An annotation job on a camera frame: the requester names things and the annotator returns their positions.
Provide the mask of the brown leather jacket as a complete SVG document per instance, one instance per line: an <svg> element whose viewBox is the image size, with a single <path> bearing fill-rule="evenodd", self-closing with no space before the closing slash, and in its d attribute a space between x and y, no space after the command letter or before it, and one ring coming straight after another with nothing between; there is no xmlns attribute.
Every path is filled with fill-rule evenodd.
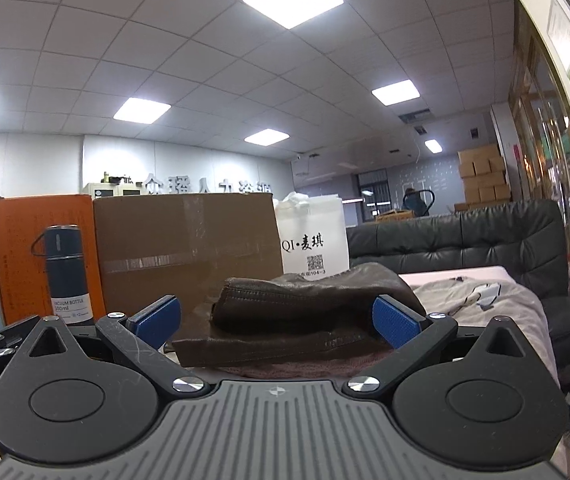
<svg viewBox="0 0 570 480"><path fill-rule="evenodd" d="M347 360L388 348L373 324L373 305L387 295L424 316L398 274L376 262L309 281L228 278L220 292L186 315L172 347L185 367L241 368Z"/></svg>

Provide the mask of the grey white garment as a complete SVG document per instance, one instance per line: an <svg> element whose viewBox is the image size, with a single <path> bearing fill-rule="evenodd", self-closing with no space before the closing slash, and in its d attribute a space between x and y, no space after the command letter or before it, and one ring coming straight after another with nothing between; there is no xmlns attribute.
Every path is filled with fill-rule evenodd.
<svg viewBox="0 0 570 480"><path fill-rule="evenodd" d="M496 316L513 318L550 374L558 377L541 300L501 266L407 273L401 278L428 313L450 315L460 326L484 327Z"/></svg>

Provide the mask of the dark blue vacuum bottle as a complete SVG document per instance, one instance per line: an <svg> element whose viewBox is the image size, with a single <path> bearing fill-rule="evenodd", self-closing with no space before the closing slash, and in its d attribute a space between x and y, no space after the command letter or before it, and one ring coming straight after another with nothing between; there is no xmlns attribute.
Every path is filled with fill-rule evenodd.
<svg viewBox="0 0 570 480"><path fill-rule="evenodd" d="M48 226L30 250L46 263L53 314L67 325L92 325L93 312L78 226Z"/></svg>

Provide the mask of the orange cardboard box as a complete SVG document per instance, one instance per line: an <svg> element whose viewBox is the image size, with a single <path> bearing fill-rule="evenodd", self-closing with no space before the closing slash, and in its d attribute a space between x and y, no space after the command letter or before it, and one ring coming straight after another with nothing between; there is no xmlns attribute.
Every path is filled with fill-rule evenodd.
<svg viewBox="0 0 570 480"><path fill-rule="evenodd" d="M0 198L0 301L6 324L29 315L49 315L46 264L38 240L50 226L74 224L81 232L91 308L106 314L102 294L93 200L84 194Z"/></svg>

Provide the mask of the brown cardboard box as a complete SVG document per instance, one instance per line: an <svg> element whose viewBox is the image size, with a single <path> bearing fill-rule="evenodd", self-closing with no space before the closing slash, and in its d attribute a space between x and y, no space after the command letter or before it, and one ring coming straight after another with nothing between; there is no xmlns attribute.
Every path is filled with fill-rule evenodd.
<svg viewBox="0 0 570 480"><path fill-rule="evenodd" d="M172 295L182 309L174 341L200 339L228 278L283 273L267 193L110 197L93 204L107 311L134 314Z"/></svg>

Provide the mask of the pink knitted sweater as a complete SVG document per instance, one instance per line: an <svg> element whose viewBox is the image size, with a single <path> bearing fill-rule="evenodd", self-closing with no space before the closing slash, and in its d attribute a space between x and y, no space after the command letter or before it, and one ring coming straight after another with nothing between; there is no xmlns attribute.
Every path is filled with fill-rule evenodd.
<svg viewBox="0 0 570 480"><path fill-rule="evenodd" d="M392 349L347 359L220 367L220 372L260 380L349 378L390 356Z"/></svg>

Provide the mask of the white paper shopping bag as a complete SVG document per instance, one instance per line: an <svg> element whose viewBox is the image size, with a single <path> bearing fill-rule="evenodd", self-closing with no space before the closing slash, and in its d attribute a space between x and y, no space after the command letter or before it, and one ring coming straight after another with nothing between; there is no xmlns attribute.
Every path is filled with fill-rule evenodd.
<svg viewBox="0 0 570 480"><path fill-rule="evenodd" d="M291 192L274 207L283 271L319 280L349 269L343 200Z"/></svg>

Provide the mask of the black leather sofa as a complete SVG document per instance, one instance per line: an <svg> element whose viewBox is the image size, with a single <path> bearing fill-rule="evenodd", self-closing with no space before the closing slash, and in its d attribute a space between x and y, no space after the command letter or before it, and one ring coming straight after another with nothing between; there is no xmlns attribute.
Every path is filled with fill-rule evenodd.
<svg viewBox="0 0 570 480"><path fill-rule="evenodd" d="M542 301L556 366L570 365L570 297L565 225L552 200L347 229L352 266L377 262L396 274L501 266Z"/></svg>

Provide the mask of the stack of cardboard boxes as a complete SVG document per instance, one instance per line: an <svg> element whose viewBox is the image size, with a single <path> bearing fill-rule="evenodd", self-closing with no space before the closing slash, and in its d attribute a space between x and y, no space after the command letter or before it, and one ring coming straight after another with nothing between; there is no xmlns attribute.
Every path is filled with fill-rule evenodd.
<svg viewBox="0 0 570 480"><path fill-rule="evenodd" d="M458 174L463 183L464 201L455 204L454 210L462 212L508 203L512 191L506 171L505 160L496 144L460 151Z"/></svg>

